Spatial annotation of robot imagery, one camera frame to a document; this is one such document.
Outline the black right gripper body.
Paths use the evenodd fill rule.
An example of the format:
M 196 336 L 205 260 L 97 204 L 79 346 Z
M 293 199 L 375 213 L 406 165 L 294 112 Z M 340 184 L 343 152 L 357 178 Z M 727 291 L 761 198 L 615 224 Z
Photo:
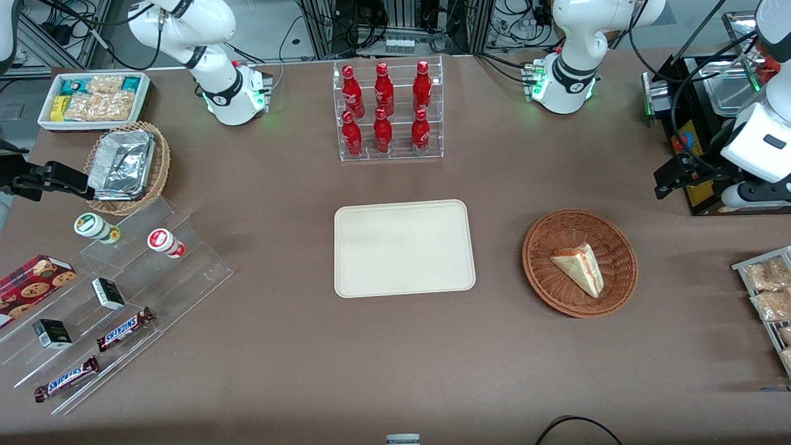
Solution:
M 34 202 L 42 198 L 47 183 L 48 166 L 31 163 L 1 163 L 1 192 L 18 195 Z

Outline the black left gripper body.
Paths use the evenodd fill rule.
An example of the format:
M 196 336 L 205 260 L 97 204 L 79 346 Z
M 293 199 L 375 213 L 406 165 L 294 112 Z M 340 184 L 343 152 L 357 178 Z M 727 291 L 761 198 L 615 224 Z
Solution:
M 737 183 L 742 180 L 742 169 L 720 154 L 680 154 L 683 178 L 681 188 L 701 185 L 707 180 L 731 180 Z

